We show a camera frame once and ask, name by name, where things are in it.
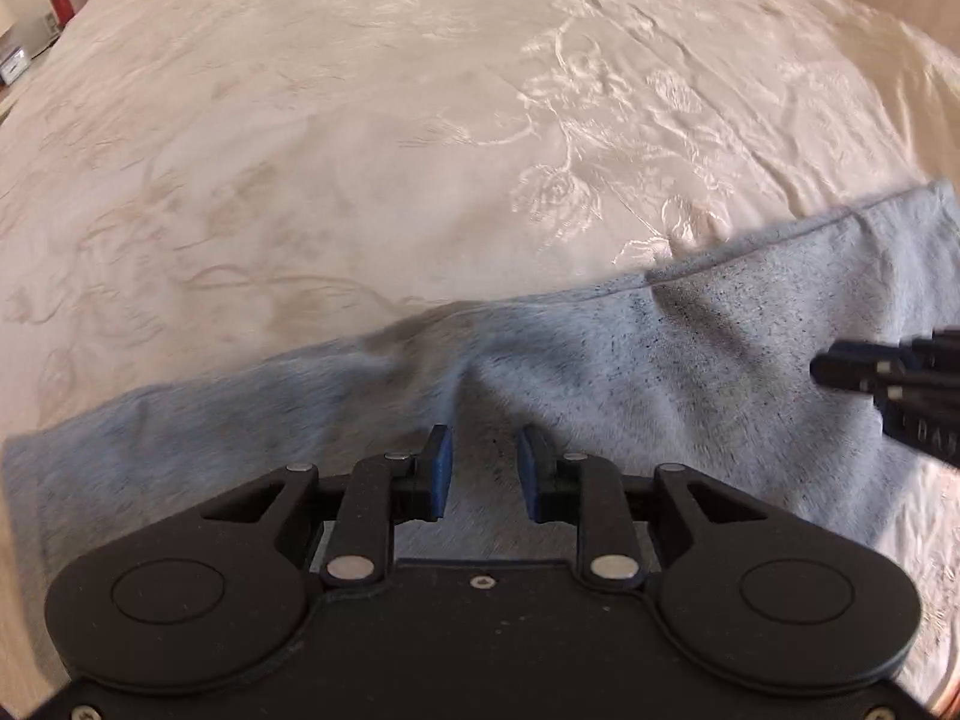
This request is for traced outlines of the grey-blue knit pants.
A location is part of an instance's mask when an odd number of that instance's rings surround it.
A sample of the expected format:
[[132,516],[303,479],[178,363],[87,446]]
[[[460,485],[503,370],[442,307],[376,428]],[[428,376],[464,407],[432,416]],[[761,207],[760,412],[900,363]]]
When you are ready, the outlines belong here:
[[72,559],[263,473],[343,473],[444,422],[454,489],[422,556],[550,556],[512,436],[631,473],[700,472],[862,543],[884,533],[918,461],[869,403],[809,377],[839,338],[895,341],[958,317],[958,203],[945,182],[771,227],[566,293],[451,304],[366,337],[213,379],[156,385],[32,436],[3,458],[14,554],[42,589]]

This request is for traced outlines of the cream embroidered bedspread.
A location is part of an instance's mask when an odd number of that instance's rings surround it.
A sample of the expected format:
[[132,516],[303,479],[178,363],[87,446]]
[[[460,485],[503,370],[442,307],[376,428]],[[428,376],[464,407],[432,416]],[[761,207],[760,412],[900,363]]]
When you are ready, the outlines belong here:
[[2,125],[2,431],[958,172],[853,0],[89,0]]

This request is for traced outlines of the framed picture on nightstand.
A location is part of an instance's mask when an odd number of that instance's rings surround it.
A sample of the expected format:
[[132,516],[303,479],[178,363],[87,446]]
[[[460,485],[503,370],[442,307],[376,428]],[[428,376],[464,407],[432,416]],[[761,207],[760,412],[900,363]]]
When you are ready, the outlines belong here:
[[31,68],[31,54],[20,44],[3,44],[0,60],[0,82],[11,86]]

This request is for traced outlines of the red candle jar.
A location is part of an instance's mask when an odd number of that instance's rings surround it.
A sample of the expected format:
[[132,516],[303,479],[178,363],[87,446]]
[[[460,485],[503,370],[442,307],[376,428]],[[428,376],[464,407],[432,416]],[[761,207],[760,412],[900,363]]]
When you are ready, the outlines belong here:
[[50,8],[52,8],[53,16],[55,16],[55,21],[60,28],[63,28],[65,25],[68,25],[73,18],[75,18],[75,7],[71,3],[71,0],[49,0]]

